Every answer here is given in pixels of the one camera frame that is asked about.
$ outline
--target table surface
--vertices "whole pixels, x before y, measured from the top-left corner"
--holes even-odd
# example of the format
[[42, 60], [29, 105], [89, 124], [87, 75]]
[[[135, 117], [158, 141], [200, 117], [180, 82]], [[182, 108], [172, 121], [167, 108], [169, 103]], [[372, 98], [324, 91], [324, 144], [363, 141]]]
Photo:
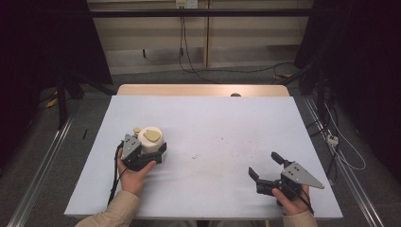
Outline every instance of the table surface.
[[[123, 96], [132, 95], [129, 87], [136, 96]], [[283, 93], [285, 87], [194, 85], [192, 96], [187, 96], [191, 85], [164, 87], [123, 85], [112, 98], [65, 215], [83, 218], [102, 212], [118, 141], [136, 126], [156, 126], [165, 134], [167, 152], [147, 178], [137, 218], [280, 218], [275, 198], [257, 194], [248, 176], [251, 166], [263, 179], [279, 178], [282, 167], [271, 159], [272, 151], [297, 161], [326, 186], [310, 190], [316, 218], [342, 217], [295, 102]], [[137, 94], [140, 89], [145, 96]], [[149, 96], [149, 90], [157, 96]], [[227, 97], [232, 93], [243, 97]]]
[[283, 85], [124, 84], [118, 96], [289, 96]]

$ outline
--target hand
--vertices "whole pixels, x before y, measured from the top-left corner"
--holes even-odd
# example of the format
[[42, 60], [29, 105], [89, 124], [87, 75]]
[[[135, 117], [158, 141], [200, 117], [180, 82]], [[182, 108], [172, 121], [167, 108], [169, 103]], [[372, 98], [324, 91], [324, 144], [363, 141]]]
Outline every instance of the hand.
[[154, 166], [156, 166], [156, 161], [151, 161], [138, 172], [132, 171], [130, 169], [127, 169], [127, 167], [121, 160], [122, 152], [123, 149], [121, 148], [118, 151], [117, 155], [117, 168], [118, 174], [120, 175], [121, 188], [124, 191], [131, 192], [133, 195], [139, 197], [139, 195], [141, 194], [142, 186], [145, 182], [145, 177], [148, 175], [148, 173], [150, 173]]
[[[302, 189], [301, 197], [304, 198], [305, 201], [309, 201], [309, 186], [302, 185]], [[287, 216], [298, 215], [308, 210], [306, 204], [304, 204], [298, 197], [296, 197], [294, 201], [290, 201], [278, 188], [273, 188], [271, 192], [275, 198], [283, 204]]]

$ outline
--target cabinet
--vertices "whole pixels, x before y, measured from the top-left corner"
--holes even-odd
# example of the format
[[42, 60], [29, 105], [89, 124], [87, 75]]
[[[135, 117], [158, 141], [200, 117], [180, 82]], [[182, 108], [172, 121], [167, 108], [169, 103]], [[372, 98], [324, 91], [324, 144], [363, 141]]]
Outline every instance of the cabinet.
[[[198, 6], [199, 9], [310, 9], [312, 3], [312, 0], [199, 0]], [[175, 1], [171, 0], [88, 0], [88, 5], [90, 10], [176, 8]], [[108, 52], [142, 49], [165, 49], [178, 55], [182, 30], [179, 17], [94, 18], [94, 22], [106, 57]], [[224, 66], [218, 64], [222, 58], [241, 61], [243, 65], [254, 63], [230, 60], [227, 49], [276, 53], [289, 50], [291, 56], [286, 58], [293, 61], [306, 22], [307, 17], [187, 17], [185, 30], [188, 47], [197, 48], [201, 53], [199, 66], [216, 67]], [[113, 67], [112, 57], [108, 62]], [[272, 63], [276, 62], [264, 61], [264, 64]]]

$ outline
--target electrical outlet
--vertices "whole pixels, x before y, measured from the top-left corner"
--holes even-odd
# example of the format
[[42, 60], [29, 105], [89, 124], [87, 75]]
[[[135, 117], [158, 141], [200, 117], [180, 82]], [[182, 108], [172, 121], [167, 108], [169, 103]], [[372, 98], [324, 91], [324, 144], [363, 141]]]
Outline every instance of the electrical outlet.
[[186, 9], [186, 0], [176, 0], [177, 9]]
[[198, 0], [186, 0], [186, 8], [187, 9], [197, 9], [198, 8]]

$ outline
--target beige sleeve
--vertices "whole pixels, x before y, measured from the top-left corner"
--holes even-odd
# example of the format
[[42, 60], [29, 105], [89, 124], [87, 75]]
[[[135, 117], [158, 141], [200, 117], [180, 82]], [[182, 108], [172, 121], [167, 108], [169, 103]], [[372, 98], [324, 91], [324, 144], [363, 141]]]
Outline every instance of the beige sleeve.
[[312, 213], [305, 211], [294, 216], [283, 216], [285, 227], [317, 227], [318, 223]]
[[127, 191], [119, 191], [106, 211], [80, 221], [76, 226], [118, 226], [129, 227], [138, 210], [140, 200]]

